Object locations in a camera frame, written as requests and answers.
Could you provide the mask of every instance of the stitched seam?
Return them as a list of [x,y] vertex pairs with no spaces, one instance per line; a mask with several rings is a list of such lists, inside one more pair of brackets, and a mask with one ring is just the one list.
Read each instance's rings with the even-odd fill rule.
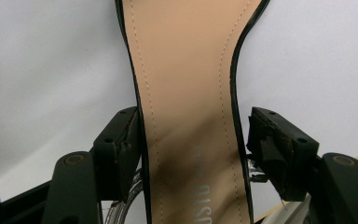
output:
[[[144,65],[144,61],[142,59],[141,49],[139,47],[138,35],[136,34],[135,18],[134,18],[132,0],[131,0],[131,20],[132,20],[132,29],[133,29],[133,32],[134,32],[134,35],[135,35],[136,48],[137,48],[137,51],[138,51],[138,56],[139,56],[139,59],[140,59],[140,62],[141,62],[141,66],[142,66],[142,70],[143,70],[144,78],[145,78],[145,85],[146,85],[146,89],[147,89],[147,97],[148,97],[148,101],[149,101],[149,108],[150,108],[152,122],[153,122],[153,131],[154,131],[154,136],[155,136],[157,165],[158,165],[158,173],[159,173],[160,165],[159,165],[159,153],[158,153],[158,139],[157,139],[156,120],[155,120],[155,117],[154,117],[154,110],[153,110],[152,97],[151,97],[150,88],[149,88],[149,81],[147,79],[147,74],[146,74],[146,71],[145,71],[145,65]],[[159,195],[158,195],[158,197],[159,197],[159,216],[160,216],[160,223],[163,223],[162,186],[161,186],[160,181],[158,183],[158,186],[159,186]]]
[[[229,143],[228,140],[228,131],[227,131],[227,125],[226,125],[226,117],[225,117],[225,111],[224,111],[224,102],[223,102],[223,91],[222,91],[222,65],[223,65],[223,57],[226,53],[226,48],[228,45],[229,40],[232,37],[232,34],[234,33],[235,29],[237,28],[238,22],[240,21],[241,17],[243,16],[243,14],[245,13],[246,9],[248,8],[249,4],[251,3],[251,0],[249,0],[249,2],[245,5],[245,7],[243,8],[240,16],[237,18],[237,21],[235,22],[233,28],[231,29],[231,32],[228,35],[228,38],[226,40],[225,46],[223,47],[223,51],[222,51],[222,55],[220,56],[220,64],[219,64],[219,90],[220,90],[220,103],[222,105],[222,119],[223,119],[223,126],[225,128],[225,133],[226,133],[226,141],[227,141],[227,147],[228,150],[231,151],[231,145]],[[238,206],[238,214],[240,216],[240,223],[242,223],[242,216],[241,216],[241,207],[240,207],[240,198],[238,195],[238,186],[237,186],[237,177],[235,175],[235,171],[234,171],[234,160],[232,158],[232,156],[230,156],[231,158],[231,170],[232,170],[232,174],[234,177],[234,188],[235,188],[235,194],[237,197],[237,206]]]

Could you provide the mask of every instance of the wooden edge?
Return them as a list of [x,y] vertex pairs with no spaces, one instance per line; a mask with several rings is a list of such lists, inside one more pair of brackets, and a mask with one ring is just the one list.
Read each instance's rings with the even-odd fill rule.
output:
[[269,209],[267,212],[263,213],[263,215],[255,218],[255,222],[258,222],[259,220],[261,220],[264,217],[267,217],[269,215],[271,215],[273,212],[278,211],[279,209],[281,209],[283,207],[284,204],[288,204],[290,202],[282,202],[282,204],[277,204],[275,207]]

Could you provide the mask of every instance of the perforated line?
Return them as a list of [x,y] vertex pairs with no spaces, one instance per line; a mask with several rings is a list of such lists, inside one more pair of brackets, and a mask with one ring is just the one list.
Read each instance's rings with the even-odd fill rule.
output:
[[[153,105],[152,105],[152,98],[151,98],[151,93],[150,93],[150,88],[149,88],[149,82],[147,79],[147,75],[146,75],[146,71],[145,71],[145,65],[144,65],[144,61],[142,60],[142,54],[141,54],[141,50],[139,47],[139,41],[138,41],[138,35],[136,34],[136,28],[135,28],[135,18],[134,18],[134,12],[133,12],[133,2],[131,0],[131,19],[132,19],[132,28],[133,28],[133,32],[135,34],[135,41],[136,41],[136,48],[138,51],[138,56],[139,59],[141,61],[141,66],[142,66],[142,70],[144,72],[144,77],[145,77],[145,84],[146,84],[146,89],[147,89],[147,97],[149,100],[149,107],[150,107],[150,112],[151,112],[151,117],[152,117],[152,122],[153,122],[153,131],[154,131],[154,135],[155,135],[155,146],[156,146],[156,154],[157,154],[157,165],[158,165],[158,172],[160,170],[160,165],[159,165],[159,153],[158,153],[158,140],[157,140],[157,128],[156,128],[156,121],[155,121],[155,117],[154,117],[154,111],[153,111]],[[160,214],[160,223],[163,223],[163,210],[162,210],[162,187],[161,187],[161,183],[159,182],[159,214]]]
[[[249,4],[251,3],[251,0],[249,0],[249,2],[246,4],[246,6],[244,7],[244,9],[242,10],[240,16],[237,18],[237,21],[235,22],[233,28],[231,29],[231,32],[228,35],[227,41],[225,43],[225,46],[223,47],[223,51],[222,51],[222,55],[220,56],[220,64],[219,64],[219,90],[220,90],[220,102],[222,105],[222,118],[223,118],[223,126],[225,127],[225,133],[226,133],[226,140],[227,140],[227,146],[228,146],[228,150],[231,151],[231,145],[229,143],[228,140],[228,131],[227,131],[227,125],[226,125],[226,117],[225,117],[225,111],[224,111],[224,102],[223,102],[223,91],[222,91],[222,64],[223,64],[223,57],[226,53],[226,48],[227,48],[227,44],[230,40],[230,38],[232,37],[232,34],[234,33],[235,29],[237,28],[238,22],[240,21],[241,17],[243,16],[243,14],[245,13],[246,9],[248,8]],[[237,177],[235,175],[235,171],[234,171],[234,160],[232,159],[231,156],[231,170],[232,170],[232,174],[234,177],[234,187],[235,187],[235,194],[237,197],[237,206],[238,206],[238,214],[240,216],[240,223],[242,223],[242,216],[241,216],[241,207],[240,207],[240,198],[238,196],[238,186],[237,186]]]

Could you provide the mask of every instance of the tan leather surface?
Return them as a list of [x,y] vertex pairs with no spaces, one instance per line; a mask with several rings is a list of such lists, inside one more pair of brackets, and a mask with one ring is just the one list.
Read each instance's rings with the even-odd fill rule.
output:
[[123,0],[152,220],[249,223],[231,110],[235,46],[259,0]]

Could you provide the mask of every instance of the white surface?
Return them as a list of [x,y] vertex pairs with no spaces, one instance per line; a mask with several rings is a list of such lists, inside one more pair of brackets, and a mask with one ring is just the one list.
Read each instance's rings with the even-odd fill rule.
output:
[[[320,154],[357,156],[358,1],[272,1],[243,44],[237,83],[245,139],[255,105],[319,141]],[[0,1],[1,200],[50,179],[59,157],[89,150],[132,105],[113,0]],[[256,217],[280,202],[272,187],[253,191]]]

